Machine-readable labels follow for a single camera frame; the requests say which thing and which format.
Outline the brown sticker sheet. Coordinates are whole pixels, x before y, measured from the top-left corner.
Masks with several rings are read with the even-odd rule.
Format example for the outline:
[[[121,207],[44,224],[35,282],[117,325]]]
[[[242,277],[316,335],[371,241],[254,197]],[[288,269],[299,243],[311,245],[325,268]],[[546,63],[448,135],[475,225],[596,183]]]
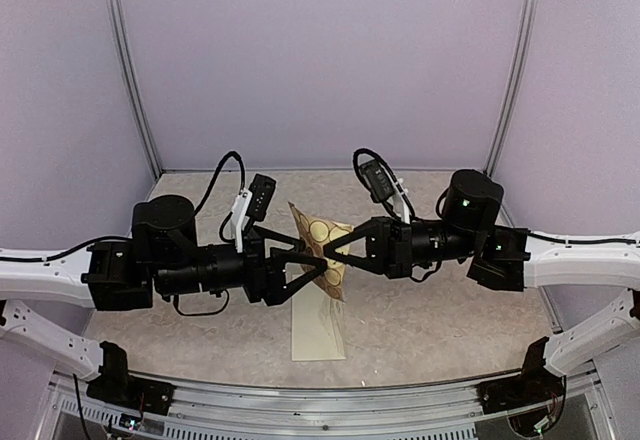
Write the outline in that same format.
[[[326,261],[327,269],[314,283],[330,298],[343,301],[343,283],[346,265],[328,258],[324,247],[349,233],[354,226],[304,213],[289,203],[299,239],[304,243],[303,252]]]

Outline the cream paper envelope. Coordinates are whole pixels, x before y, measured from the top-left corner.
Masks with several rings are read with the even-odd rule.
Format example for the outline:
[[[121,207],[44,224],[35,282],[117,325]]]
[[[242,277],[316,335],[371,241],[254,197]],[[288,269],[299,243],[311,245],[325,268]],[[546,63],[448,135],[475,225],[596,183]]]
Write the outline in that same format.
[[[344,302],[314,283],[292,299],[291,357],[294,362],[347,358]]]

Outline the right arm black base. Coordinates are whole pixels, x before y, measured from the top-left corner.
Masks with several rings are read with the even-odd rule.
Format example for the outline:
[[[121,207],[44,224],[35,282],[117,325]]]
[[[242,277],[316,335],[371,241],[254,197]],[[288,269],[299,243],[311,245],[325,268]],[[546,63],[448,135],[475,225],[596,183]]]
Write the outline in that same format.
[[[564,377],[546,369],[543,355],[549,340],[545,336],[528,347],[521,370],[515,376],[484,381],[477,386],[484,414],[546,402],[565,392]]]

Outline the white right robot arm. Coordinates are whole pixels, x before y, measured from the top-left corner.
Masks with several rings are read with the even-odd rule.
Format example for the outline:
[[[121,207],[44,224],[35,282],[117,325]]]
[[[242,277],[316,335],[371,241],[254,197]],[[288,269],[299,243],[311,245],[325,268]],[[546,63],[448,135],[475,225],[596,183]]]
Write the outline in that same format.
[[[494,291],[555,285],[613,286],[619,296],[571,329],[532,343],[511,393],[535,402],[551,384],[639,334],[639,235],[552,235],[497,224],[503,188],[472,169],[454,172],[436,219],[393,212],[373,217],[323,248],[340,263],[389,279],[420,282],[444,262],[468,263],[467,276]]]

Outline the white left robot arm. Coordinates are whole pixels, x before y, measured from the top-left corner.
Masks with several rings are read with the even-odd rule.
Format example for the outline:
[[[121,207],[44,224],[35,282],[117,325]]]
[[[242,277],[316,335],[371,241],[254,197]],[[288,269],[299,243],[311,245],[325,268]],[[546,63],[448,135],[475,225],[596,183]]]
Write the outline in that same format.
[[[57,254],[13,250],[1,258],[1,335],[53,358],[121,405],[140,394],[127,354],[54,326],[28,300],[61,301],[120,312],[148,309],[160,296],[185,316],[180,300],[208,293],[228,300],[242,289],[252,303],[277,306],[327,269],[301,241],[255,226],[237,244],[200,246],[193,203],[164,195],[135,205],[128,237],[104,236]]]

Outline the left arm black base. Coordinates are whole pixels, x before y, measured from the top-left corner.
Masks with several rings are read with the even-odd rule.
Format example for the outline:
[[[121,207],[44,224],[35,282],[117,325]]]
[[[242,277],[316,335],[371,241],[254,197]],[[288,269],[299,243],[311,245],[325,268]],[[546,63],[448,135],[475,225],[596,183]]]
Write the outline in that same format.
[[[99,347],[102,363],[98,376],[87,382],[87,396],[141,413],[167,416],[175,387],[171,383],[132,375],[127,353],[117,344],[102,341]]]

